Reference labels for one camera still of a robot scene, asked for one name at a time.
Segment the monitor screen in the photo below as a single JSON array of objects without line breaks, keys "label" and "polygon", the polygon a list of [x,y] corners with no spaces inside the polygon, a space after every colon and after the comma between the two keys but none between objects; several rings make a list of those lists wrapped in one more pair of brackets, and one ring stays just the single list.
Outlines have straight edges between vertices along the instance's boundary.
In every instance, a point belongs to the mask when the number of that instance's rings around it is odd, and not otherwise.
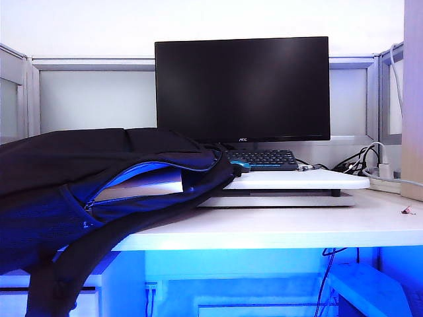
[{"label": "monitor screen", "polygon": [[157,127],[199,142],[330,139],[328,38],[155,43]]}]

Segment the backpack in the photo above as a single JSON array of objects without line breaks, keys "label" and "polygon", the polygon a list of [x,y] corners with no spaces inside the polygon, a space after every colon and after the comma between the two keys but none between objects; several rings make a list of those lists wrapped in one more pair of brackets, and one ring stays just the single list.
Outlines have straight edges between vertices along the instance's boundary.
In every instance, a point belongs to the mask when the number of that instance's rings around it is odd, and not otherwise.
[{"label": "backpack", "polygon": [[[182,192],[96,200],[165,168],[180,174]],[[0,274],[31,275],[27,317],[68,316],[119,241],[193,210],[235,174],[222,151],[156,128],[55,131],[1,145]]]}]

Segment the desk surface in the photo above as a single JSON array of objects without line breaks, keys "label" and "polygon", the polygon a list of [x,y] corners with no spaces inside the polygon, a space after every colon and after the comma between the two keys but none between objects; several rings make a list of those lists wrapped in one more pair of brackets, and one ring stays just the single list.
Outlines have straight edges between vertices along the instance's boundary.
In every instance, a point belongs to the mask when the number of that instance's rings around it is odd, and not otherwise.
[{"label": "desk surface", "polygon": [[[346,190],[354,207],[199,209],[193,217],[130,235],[114,250],[331,248],[423,245],[423,203]],[[412,205],[415,215],[404,215]]]}]

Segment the zipper pull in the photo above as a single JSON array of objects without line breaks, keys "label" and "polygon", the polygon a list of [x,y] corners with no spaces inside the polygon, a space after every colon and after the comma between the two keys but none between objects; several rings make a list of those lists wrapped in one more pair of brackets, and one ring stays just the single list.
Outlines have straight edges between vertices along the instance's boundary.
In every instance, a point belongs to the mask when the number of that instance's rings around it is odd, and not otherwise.
[{"label": "zipper pull", "polygon": [[89,201],[88,203],[85,204],[85,211],[92,216],[93,215],[93,205],[94,205],[94,201]]}]

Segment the keyboard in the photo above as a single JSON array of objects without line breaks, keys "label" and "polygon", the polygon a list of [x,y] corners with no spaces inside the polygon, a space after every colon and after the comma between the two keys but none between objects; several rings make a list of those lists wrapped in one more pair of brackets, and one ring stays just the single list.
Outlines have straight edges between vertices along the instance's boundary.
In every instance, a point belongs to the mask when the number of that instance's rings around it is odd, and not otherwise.
[{"label": "keyboard", "polygon": [[290,150],[228,150],[230,161],[245,160],[251,170],[296,170],[297,161]]}]

